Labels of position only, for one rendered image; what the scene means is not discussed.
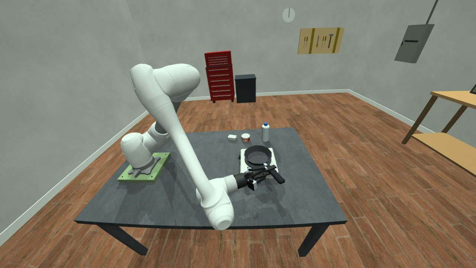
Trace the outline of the white plastic bottle with blue cap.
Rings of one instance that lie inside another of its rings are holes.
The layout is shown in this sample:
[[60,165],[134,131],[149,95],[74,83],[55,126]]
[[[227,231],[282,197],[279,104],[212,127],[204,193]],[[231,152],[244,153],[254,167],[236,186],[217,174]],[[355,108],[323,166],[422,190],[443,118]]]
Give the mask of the white plastic bottle with blue cap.
[[267,142],[269,140],[269,125],[268,123],[264,123],[262,125],[262,137],[261,137],[263,142]]

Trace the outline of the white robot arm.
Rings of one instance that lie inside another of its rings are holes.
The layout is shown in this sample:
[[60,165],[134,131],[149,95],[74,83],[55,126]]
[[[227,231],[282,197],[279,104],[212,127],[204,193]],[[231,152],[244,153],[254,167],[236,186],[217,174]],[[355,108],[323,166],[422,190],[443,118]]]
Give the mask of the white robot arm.
[[197,187],[197,200],[209,223],[216,230],[227,229],[234,220],[227,194],[238,190],[236,178],[229,175],[209,181],[176,114],[181,102],[199,85],[198,70],[185,63],[156,69],[141,63],[131,68],[130,80],[138,99],[156,122],[144,134],[129,133],[121,139],[122,153],[132,166],[128,174],[132,178],[150,175],[161,159],[153,157],[153,153],[173,140]]

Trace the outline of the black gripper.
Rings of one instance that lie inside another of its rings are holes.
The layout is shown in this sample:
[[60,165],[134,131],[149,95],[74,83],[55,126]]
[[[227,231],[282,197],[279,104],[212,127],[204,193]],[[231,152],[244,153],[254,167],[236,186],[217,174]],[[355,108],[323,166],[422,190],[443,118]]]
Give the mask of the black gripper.
[[248,167],[248,170],[244,173],[234,175],[236,178],[238,189],[245,187],[247,185],[246,179],[252,178],[257,184],[266,179],[270,173],[269,170],[276,169],[275,165],[264,167],[264,166],[255,166]]

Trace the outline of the red round tin with white lid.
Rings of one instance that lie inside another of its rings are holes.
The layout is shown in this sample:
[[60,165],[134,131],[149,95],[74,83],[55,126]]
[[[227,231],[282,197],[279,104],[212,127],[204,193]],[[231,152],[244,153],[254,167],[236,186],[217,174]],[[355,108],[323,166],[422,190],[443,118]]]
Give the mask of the red round tin with white lid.
[[243,134],[241,137],[242,137],[243,142],[249,142],[250,141],[250,135],[247,134],[247,133]]

